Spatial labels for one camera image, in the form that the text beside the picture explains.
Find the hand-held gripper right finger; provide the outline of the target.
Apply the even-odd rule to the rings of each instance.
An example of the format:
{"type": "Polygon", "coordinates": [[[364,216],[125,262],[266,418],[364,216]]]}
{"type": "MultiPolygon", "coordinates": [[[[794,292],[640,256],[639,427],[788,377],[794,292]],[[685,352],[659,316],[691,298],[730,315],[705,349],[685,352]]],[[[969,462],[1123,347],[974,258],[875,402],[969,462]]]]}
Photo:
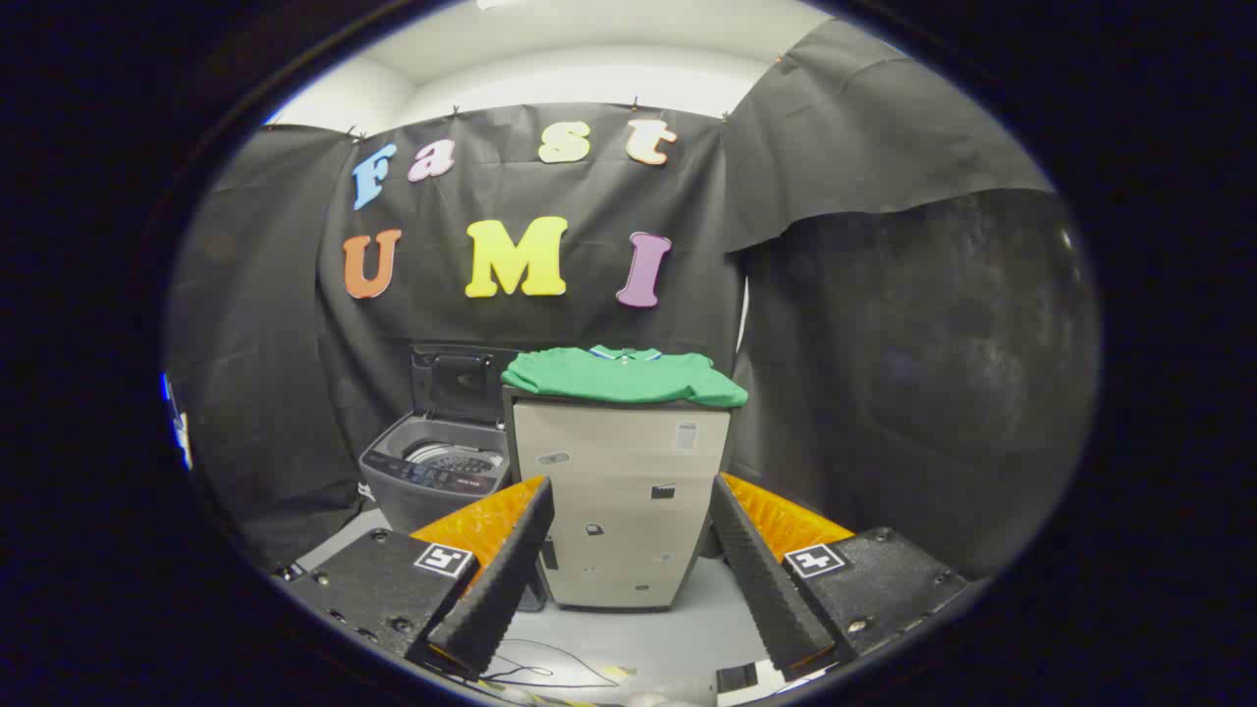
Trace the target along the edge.
{"type": "Polygon", "coordinates": [[[727,473],[711,523],[776,671],[802,679],[892,649],[970,598],[957,569],[885,526],[854,532],[727,473]]]}

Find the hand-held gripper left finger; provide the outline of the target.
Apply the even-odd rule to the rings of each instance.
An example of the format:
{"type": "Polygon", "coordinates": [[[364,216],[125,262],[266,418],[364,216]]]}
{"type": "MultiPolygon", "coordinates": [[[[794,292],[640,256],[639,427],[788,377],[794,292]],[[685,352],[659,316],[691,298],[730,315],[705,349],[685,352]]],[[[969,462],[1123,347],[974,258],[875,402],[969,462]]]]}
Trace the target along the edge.
{"type": "Polygon", "coordinates": [[[476,679],[535,577],[554,520],[549,478],[520,481],[426,527],[365,532],[314,569],[292,569],[300,603],[414,664],[476,679]]]}

